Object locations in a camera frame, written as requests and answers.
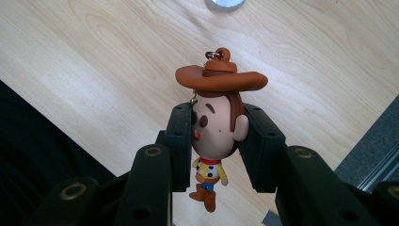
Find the toy body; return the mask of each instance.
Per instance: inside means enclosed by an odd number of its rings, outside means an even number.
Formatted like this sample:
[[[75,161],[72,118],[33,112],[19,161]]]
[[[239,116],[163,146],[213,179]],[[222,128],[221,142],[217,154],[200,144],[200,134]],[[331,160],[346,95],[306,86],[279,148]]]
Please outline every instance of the toy body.
[[[195,92],[192,104],[192,146],[199,158],[192,167],[197,169],[196,192],[190,197],[204,202],[208,212],[215,211],[214,185],[221,180],[229,183],[221,160],[232,155],[248,131],[248,119],[240,91],[257,90],[267,84],[260,73],[238,73],[230,61],[230,52],[219,48],[205,54],[204,67],[187,66],[176,71],[177,81]]]

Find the wood grain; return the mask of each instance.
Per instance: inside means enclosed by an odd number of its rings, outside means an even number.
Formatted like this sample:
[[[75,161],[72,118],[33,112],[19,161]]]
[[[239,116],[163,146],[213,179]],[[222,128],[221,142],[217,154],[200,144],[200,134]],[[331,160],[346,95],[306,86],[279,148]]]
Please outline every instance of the wood grain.
[[[174,72],[227,47],[240,72],[269,78],[244,101],[335,169],[399,93],[398,10],[394,0],[254,0],[228,14],[194,0],[5,0],[0,78],[121,175],[191,98]],[[260,225],[275,210],[238,153],[224,165],[216,212],[176,193],[176,225]]]

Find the brown cowboy hat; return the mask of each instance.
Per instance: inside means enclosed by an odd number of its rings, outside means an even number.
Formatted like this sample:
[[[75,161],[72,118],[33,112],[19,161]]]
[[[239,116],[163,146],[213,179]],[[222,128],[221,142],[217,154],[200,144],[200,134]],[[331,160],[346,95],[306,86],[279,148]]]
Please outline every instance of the brown cowboy hat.
[[[203,91],[248,91],[259,90],[267,84],[267,77],[261,73],[238,73],[237,66],[229,62],[230,51],[218,48],[207,52],[204,67],[186,66],[175,73],[177,82],[187,88]]]

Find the toy face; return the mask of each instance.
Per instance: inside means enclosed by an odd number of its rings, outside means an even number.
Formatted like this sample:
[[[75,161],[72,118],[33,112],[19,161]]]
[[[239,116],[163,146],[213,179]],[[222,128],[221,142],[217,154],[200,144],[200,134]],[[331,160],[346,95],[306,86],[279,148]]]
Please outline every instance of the toy face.
[[[192,145],[199,156],[219,160],[229,156],[234,139],[230,131],[231,107],[225,96],[197,95],[193,105]]]

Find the toy mouth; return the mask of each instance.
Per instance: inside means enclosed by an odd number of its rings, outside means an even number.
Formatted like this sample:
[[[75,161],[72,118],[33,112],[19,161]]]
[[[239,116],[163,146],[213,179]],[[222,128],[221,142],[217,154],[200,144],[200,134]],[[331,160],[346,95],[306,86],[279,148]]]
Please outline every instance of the toy mouth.
[[[194,130],[194,139],[195,140],[200,140],[202,138],[202,132],[197,131],[196,129]]]

